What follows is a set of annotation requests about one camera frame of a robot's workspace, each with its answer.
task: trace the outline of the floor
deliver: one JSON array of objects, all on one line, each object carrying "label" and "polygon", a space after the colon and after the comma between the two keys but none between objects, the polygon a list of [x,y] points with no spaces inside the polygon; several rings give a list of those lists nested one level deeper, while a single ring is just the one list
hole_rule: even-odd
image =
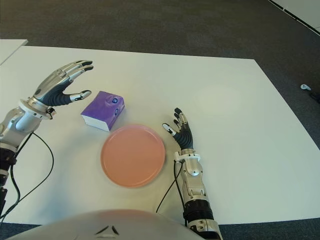
[{"label": "floor", "polygon": [[[320,36],[267,0],[0,0],[0,38],[255,59],[320,148],[320,105],[300,89],[320,92]],[[34,226],[2,227],[0,238]],[[220,228],[225,240],[320,239],[320,218]]]}]

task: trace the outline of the wire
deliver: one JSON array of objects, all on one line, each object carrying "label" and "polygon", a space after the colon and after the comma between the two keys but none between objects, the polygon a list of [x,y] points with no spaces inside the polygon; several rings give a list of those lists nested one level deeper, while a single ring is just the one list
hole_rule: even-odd
[{"label": "wire", "polygon": [[15,203],[11,207],[9,207],[8,210],[5,212],[5,214],[3,215],[3,217],[1,217],[2,221],[0,223],[0,227],[1,227],[2,223],[4,222],[5,217],[8,215],[8,213],[10,213],[17,206],[17,204],[20,201],[21,194],[20,194],[19,187],[18,187],[18,185],[16,183],[16,180],[15,180],[15,177],[14,177],[14,165],[10,166],[10,177],[11,177],[11,181],[12,181],[12,183],[14,185],[14,188],[16,190],[17,197],[16,197]]},{"label": "wire", "polygon": [[11,165],[11,168],[10,168],[10,175],[11,175],[11,180],[12,180],[12,183],[17,191],[17,194],[18,194],[18,197],[17,197],[17,201],[11,206],[8,208],[8,210],[2,215],[0,216],[0,219],[2,219],[1,223],[0,223],[0,227],[1,227],[1,224],[2,222],[4,221],[5,217],[18,205],[18,203],[20,203],[23,199],[25,199],[29,194],[31,194],[36,188],[38,188],[45,180],[47,180],[47,178],[50,176],[53,168],[54,168],[54,164],[55,164],[55,158],[54,158],[54,154],[51,150],[51,148],[48,146],[48,144],[40,137],[38,136],[37,134],[35,134],[34,132],[30,133],[30,135],[28,136],[28,138],[24,141],[24,143],[22,144],[22,146],[20,147],[19,151],[16,153],[15,156],[17,156],[20,151],[22,150],[22,148],[25,146],[25,144],[27,143],[27,141],[29,140],[29,138],[31,137],[31,135],[35,135],[36,137],[38,137],[45,145],[46,147],[49,149],[50,153],[51,153],[51,157],[52,157],[52,164],[51,164],[51,169],[49,171],[49,173],[47,174],[47,176],[37,185],[35,186],[33,189],[31,189],[26,195],[23,196],[23,198],[20,199],[20,191],[19,191],[19,188],[18,188],[18,185],[14,179],[14,173],[13,173],[13,165]]},{"label": "wire", "polygon": [[33,132],[31,132],[31,133],[29,134],[29,136],[28,136],[28,137],[26,138],[26,140],[23,142],[23,144],[21,145],[21,147],[19,148],[19,150],[16,152],[16,154],[14,155],[15,158],[18,157],[18,155],[19,155],[19,153],[21,152],[21,150],[24,148],[24,146],[26,145],[26,143],[29,141],[29,139],[30,139],[31,136],[32,136],[32,133],[33,133]]},{"label": "wire", "polygon": [[177,181],[177,176],[176,176],[176,163],[173,164],[173,175],[174,175],[174,181],[175,181],[175,184],[176,184],[176,188],[178,189],[178,192],[179,192],[179,195],[180,195],[183,211],[185,211],[186,207],[185,207],[185,203],[184,203],[184,198],[182,197],[182,194],[181,194],[181,191],[180,191],[180,187],[179,187],[179,184],[178,184],[178,181]]},{"label": "wire", "polygon": [[[26,143],[29,141],[29,139],[31,138],[32,136],[32,132],[28,135],[28,137],[26,138],[26,140],[23,142],[23,144],[21,145],[21,147],[19,148],[19,150],[16,152],[16,154],[14,155],[14,158],[16,159],[17,156],[19,155],[19,153],[21,152],[21,150],[24,148],[24,146],[26,145]],[[2,216],[0,216],[0,219],[2,219],[2,221],[0,222],[0,228],[1,228],[1,225],[2,223],[4,222],[6,216],[17,206],[17,204],[19,203],[20,201],[20,190],[19,190],[19,187],[16,183],[16,180],[15,180],[15,177],[14,177],[14,165],[12,164],[10,166],[10,177],[11,177],[11,181],[13,183],[13,186],[16,190],[16,194],[17,194],[17,197],[16,197],[16,201],[14,204],[12,204],[8,209],[7,211],[5,212],[5,214],[3,214]]]},{"label": "wire", "polygon": [[54,169],[54,165],[55,165],[55,157],[54,157],[54,154],[53,154],[51,148],[50,148],[50,147],[48,146],[48,144],[47,144],[41,137],[39,137],[37,134],[35,134],[34,132],[33,132],[32,134],[35,135],[36,137],[38,137],[38,138],[46,145],[46,147],[49,149],[50,154],[51,154],[51,157],[52,157],[52,164],[51,164],[50,171],[49,171],[49,173],[46,175],[46,177],[45,177],[37,186],[35,186],[35,187],[34,187],[32,190],[30,190],[26,195],[24,195],[24,197],[19,200],[19,203],[20,203],[23,199],[25,199],[26,196],[28,196],[30,193],[32,193],[34,190],[36,190],[36,188],[39,187],[45,180],[47,180],[47,178],[50,176],[52,170]]},{"label": "wire", "polygon": [[[179,170],[179,172],[178,172],[178,175],[177,175],[176,177],[179,177],[179,174],[180,174],[180,172],[181,172],[181,169],[182,169],[182,164],[181,164],[180,170]],[[175,180],[173,180],[173,182],[171,183],[170,187],[169,187],[169,188],[168,188],[168,190],[165,192],[165,194],[164,194],[164,196],[163,196],[163,198],[162,198],[161,202],[159,203],[158,207],[156,208],[156,211],[155,211],[156,213],[158,212],[158,210],[159,210],[159,208],[160,208],[160,206],[161,206],[162,202],[165,200],[165,198],[166,198],[166,196],[167,196],[168,192],[170,191],[170,189],[171,189],[171,187],[173,186],[173,184],[174,184],[174,183],[175,183]]]}]

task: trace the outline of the robotic arm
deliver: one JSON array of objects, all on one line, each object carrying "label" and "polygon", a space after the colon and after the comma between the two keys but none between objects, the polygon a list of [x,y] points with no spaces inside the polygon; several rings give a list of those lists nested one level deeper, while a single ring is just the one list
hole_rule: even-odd
[{"label": "robotic arm", "polygon": [[167,123],[162,124],[162,126],[173,136],[181,148],[180,153],[175,152],[174,162],[182,164],[183,217],[187,220],[187,227],[199,236],[205,239],[222,240],[218,223],[214,220],[207,191],[202,181],[203,168],[199,163],[200,155],[196,154],[194,150],[193,137],[187,118],[179,108],[176,108],[174,112],[177,119],[173,121],[179,132]]},{"label": "robotic arm", "polygon": [[20,100],[19,107],[12,109],[0,124],[0,214],[2,213],[7,190],[3,188],[10,166],[16,163],[16,153],[23,139],[34,132],[42,119],[52,119],[54,106],[67,105],[85,99],[91,91],[75,94],[63,91],[84,72],[93,69],[92,61],[71,62],[51,73],[27,101]]}]

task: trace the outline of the white table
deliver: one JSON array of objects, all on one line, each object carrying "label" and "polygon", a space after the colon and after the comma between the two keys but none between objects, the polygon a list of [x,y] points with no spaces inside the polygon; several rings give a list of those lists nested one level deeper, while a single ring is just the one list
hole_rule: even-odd
[{"label": "white table", "polygon": [[[172,123],[176,106],[188,117],[219,224],[320,217],[320,151],[254,60],[23,46],[0,67],[0,119],[53,70],[75,60],[93,60],[94,69],[66,92],[90,89],[92,95],[56,107],[54,119],[42,121],[36,132],[54,152],[54,171],[6,222],[47,224],[101,209],[155,211],[173,180],[178,145],[161,125]],[[166,162],[149,185],[124,188],[105,176],[100,151],[109,133],[80,116],[100,90],[125,100],[113,131],[144,124],[162,137]],[[48,150],[32,137],[15,166],[22,195],[50,164]],[[16,200],[10,182],[6,208]],[[160,212],[183,222],[176,188]]]},{"label": "white table", "polygon": [[0,65],[27,42],[26,39],[0,39]]}]

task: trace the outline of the purple tissue box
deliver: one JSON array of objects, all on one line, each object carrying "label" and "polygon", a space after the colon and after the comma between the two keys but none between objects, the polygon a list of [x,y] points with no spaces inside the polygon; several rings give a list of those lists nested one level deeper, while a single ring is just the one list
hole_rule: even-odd
[{"label": "purple tissue box", "polygon": [[110,131],[124,108],[125,101],[122,96],[99,91],[81,115],[86,124],[104,131]]}]

